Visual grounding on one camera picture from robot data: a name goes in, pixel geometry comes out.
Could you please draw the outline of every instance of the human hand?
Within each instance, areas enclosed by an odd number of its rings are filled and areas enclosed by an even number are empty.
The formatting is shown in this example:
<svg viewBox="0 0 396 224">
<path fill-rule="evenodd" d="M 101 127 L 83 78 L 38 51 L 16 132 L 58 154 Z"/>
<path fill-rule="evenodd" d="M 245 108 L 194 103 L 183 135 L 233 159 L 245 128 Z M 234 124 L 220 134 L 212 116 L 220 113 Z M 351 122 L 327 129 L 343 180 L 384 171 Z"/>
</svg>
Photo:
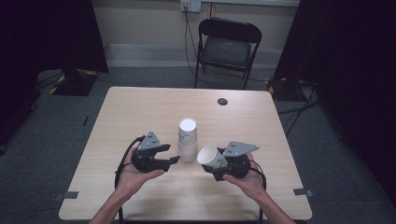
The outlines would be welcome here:
<svg viewBox="0 0 396 224">
<path fill-rule="evenodd" d="M 258 165 L 253 162 L 251 153 L 247 154 L 251 168 L 258 170 Z M 250 170 L 244 178 L 236 178 L 232 175 L 224 175 L 223 179 L 239 187 L 249 198 L 256 200 L 265 193 L 262 179 L 257 172 Z"/>
<path fill-rule="evenodd" d="M 128 201 L 132 195 L 136 194 L 146 181 L 163 175 L 164 170 L 155 170 L 150 173 L 142 173 L 138 171 L 133 164 L 131 158 L 136 150 L 135 147 L 131 148 L 123 162 L 124 167 L 120 174 L 120 181 L 116 187 L 115 193 L 119 194 L 124 201 Z"/>
</svg>

